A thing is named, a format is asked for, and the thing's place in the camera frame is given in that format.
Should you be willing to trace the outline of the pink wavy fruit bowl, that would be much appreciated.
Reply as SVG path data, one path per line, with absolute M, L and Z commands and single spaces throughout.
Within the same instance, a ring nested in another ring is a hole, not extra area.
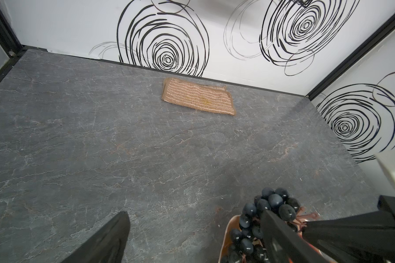
M 241 228 L 239 225 L 240 215 L 233 216 L 226 227 L 224 238 L 219 252 L 218 262 L 221 263 L 223 257 L 228 256 L 229 252 L 232 251 L 230 248 L 234 246 L 238 251 L 240 249 L 240 240 L 242 238 Z

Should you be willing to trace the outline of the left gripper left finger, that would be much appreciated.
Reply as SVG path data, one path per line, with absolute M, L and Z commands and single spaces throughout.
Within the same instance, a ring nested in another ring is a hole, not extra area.
M 130 229 L 128 213 L 121 211 L 62 263 L 120 263 Z

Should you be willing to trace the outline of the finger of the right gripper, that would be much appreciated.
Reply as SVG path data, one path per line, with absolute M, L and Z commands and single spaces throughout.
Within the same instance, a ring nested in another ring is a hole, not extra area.
M 386 211 L 308 222 L 302 236 L 338 263 L 395 263 L 395 217 Z

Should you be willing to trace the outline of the black grape bunch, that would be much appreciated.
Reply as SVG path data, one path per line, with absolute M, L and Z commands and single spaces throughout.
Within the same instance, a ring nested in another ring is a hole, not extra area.
M 242 233 L 240 249 L 237 251 L 231 246 L 232 251 L 223 257 L 222 263 L 271 263 L 261 229 L 261 215 L 266 210 L 285 221 L 300 237 L 307 223 L 319 218 L 316 212 L 307 213 L 305 207 L 291 197 L 287 189 L 265 187 L 253 202 L 244 205 L 239 219 Z

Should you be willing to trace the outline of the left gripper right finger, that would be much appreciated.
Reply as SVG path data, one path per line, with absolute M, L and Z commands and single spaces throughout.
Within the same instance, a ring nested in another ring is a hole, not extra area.
M 270 210 L 261 215 L 264 245 L 271 263 L 326 263 L 327 260 Z

